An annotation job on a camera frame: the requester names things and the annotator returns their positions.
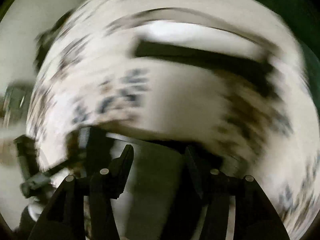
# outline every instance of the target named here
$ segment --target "white floor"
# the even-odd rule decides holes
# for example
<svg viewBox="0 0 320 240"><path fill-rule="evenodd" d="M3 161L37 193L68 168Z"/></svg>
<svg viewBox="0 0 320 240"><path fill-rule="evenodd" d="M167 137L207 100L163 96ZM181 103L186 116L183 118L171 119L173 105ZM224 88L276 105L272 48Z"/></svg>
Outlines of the white floor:
<svg viewBox="0 0 320 240"><path fill-rule="evenodd" d="M12 81L35 80L33 61L36 36L52 27L81 1L15 0L0 22L0 94ZM16 138L24 134L24 129L24 125L18 125L10 131L0 128L0 145L4 138ZM28 201L19 190L22 178L14 151L11 152L11 158L10 164L0 163L0 212L10 228L15 228Z"/></svg>

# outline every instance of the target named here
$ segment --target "white wall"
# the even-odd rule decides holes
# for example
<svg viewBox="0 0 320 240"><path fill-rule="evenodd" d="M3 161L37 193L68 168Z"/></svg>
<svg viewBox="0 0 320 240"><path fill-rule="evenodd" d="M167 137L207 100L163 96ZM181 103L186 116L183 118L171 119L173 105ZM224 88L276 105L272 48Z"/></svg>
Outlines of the white wall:
<svg viewBox="0 0 320 240"><path fill-rule="evenodd" d="M14 80L34 81L36 36L81 1L15 0L0 22L0 94ZM0 140L15 138L24 130L23 125L10 131L0 130ZM18 225L27 204L19 190L22 178L16 159L14 162L10 166L0 163L0 212L11 228Z"/></svg>

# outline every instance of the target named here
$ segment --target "white patterned cloth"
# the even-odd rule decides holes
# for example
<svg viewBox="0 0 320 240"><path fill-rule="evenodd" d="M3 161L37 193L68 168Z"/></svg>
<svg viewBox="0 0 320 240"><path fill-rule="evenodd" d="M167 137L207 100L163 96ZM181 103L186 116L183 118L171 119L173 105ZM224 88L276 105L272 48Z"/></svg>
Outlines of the white patterned cloth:
<svg viewBox="0 0 320 240"><path fill-rule="evenodd" d="M200 68L137 57L140 41L236 56L244 60L230 63L237 73L259 68L265 83L220 61ZM69 132L97 124L138 139L201 143L224 158L226 174L256 178L291 239L320 209L319 127L302 53L281 19L253 0L87 0L42 65L27 134L48 166L66 158Z"/></svg>

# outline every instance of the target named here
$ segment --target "dark green surface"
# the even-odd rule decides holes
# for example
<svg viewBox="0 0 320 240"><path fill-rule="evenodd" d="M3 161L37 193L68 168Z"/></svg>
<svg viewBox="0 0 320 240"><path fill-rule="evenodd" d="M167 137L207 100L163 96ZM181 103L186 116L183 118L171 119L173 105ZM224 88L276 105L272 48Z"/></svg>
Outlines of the dark green surface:
<svg viewBox="0 0 320 240"><path fill-rule="evenodd" d="M308 0L256 0L286 22L300 40L303 49L309 89L320 113L320 24L319 13Z"/></svg>

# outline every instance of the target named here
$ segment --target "silver screw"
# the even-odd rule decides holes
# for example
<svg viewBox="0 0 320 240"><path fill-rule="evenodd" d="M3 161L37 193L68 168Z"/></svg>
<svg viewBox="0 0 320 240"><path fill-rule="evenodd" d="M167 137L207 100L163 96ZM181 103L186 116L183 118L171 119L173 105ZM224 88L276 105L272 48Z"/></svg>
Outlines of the silver screw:
<svg viewBox="0 0 320 240"><path fill-rule="evenodd" d="M73 181L74 177L72 175L66 176L66 181L71 182Z"/></svg>
<svg viewBox="0 0 320 240"><path fill-rule="evenodd" d="M219 170L217 170L217 169L211 169L211 170L210 170L210 173L211 173L212 175L218 175L220 172L219 172Z"/></svg>
<svg viewBox="0 0 320 240"><path fill-rule="evenodd" d="M108 174L109 173L109 170L108 169L102 169L102 170L100 170L100 174L101 175L106 175L106 174Z"/></svg>
<svg viewBox="0 0 320 240"><path fill-rule="evenodd" d="M253 182L254 181L254 178L250 175L247 175L245 176L245 180L248 181L248 182Z"/></svg>

